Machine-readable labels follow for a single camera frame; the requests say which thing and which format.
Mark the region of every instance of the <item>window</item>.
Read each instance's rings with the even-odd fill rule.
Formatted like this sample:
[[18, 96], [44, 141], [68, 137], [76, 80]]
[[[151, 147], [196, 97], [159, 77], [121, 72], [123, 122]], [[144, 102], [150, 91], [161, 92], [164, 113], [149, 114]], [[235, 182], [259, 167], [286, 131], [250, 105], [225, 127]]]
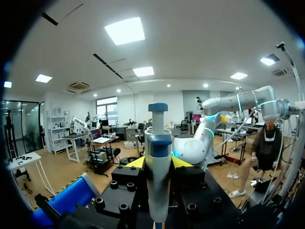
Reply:
[[118, 119], [117, 97], [99, 99], [96, 101], [96, 114], [98, 119], [109, 120]]

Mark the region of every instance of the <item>face mask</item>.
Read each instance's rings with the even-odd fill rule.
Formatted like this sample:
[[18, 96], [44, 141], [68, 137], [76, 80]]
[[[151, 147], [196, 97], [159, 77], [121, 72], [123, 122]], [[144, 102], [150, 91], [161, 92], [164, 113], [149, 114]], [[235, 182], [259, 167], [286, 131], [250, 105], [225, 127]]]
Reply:
[[265, 134], [265, 141], [266, 141], [266, 142], [273, 142], [273, 141], [275, 140], [275, 132], [274, 132], [273, 138], [267, 138], [267, 137], [266, 137], [266, 131], [264, 131], [264, 134]]

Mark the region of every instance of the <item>computer monitor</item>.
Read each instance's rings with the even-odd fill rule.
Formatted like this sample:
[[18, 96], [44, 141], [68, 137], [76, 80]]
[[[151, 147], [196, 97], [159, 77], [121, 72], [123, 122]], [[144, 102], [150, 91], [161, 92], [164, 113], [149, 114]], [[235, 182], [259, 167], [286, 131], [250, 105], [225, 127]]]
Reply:
[[90, 134], [93, 140], [102, 137], [99, 129], [90, 130]]
[[246, 119], [245, 124], [252, 124], [252, 118], [248, 118], [248, 119]]
[[109, 125], [108, 120], [102, 120], [102, 126], [107, 126]]
[[108, 124], [109, 125], [116, 125], [115, 119], [109, 119]]

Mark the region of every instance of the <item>person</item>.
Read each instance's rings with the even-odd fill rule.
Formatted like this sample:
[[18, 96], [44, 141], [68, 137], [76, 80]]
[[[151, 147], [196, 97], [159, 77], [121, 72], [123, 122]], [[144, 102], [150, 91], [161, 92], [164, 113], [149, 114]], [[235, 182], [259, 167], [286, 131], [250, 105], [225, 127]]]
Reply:
[[[257, 134], [255, 140], [252, 144], [252, 158], [248, 158], [242, 164], [242, 174], [241, 174], [241, 185], [238, 190], [235, 190], [229, 194], [229, 197], [234, 198], [246, 194], [245, 185], [250, 174], [251, 167], [257, 167], [263, 171], [274, 170], [278, 155], [281, 149], [282, 133], [274, 125], [274, 121], [265, 122], [262, 130]], [[278, 177], [284, 170], [284, 166], [281, 163], [282, 153], [284, 147], [282, 147], [280, 160], [277, 169], [281, 170]], [[276, 179], [275, 186], [278, 185], [280, 179]]]
[[102, 133], [103, 125], [102, 125], [102, 120], [101, 119], [99, 119], [98, 129], [100, 130], [100, 133]]

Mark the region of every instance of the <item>ceiling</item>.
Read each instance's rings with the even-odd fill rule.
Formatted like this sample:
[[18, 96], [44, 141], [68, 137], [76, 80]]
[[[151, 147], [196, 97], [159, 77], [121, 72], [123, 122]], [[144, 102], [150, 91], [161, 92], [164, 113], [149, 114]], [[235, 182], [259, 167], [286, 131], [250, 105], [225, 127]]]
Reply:
[[[94, 93], [99, 98], [116, 95], [118, 88], [120, 94], [132, 94], [203, 90], [203, 83], [208, 83], [208, 90], [234, 91], [237, 86], [249, 90], [282, 79], [271, 71], [283, 66], [291, 69], [275, 47], [281, 41], [300, 77], [305, 73], [298, 38], [257, 0], [196, 0], [192, 4], [185, 0], [62, 0], [46, 13], [58, 25], [43, 17], [37, 20], [11, 66], [12, 88], [5, 89], [7, 94], [65, 92], [77, 81], [90, 85], [90, 92], [77, 95], [88, 100], [95, 99]], [[116, 46], [104, 27], [133, 17], [141, 18], [145, 40]], [[280, 61], [263, 65], [260, 59], [272, 53]], [[135, 77], [131, 69], [145, 66], [152, 66], [155, 75]], [[248, 77], [231, 79], [236, 72]], [[35, 82], [40, 73], [53, 79]]]

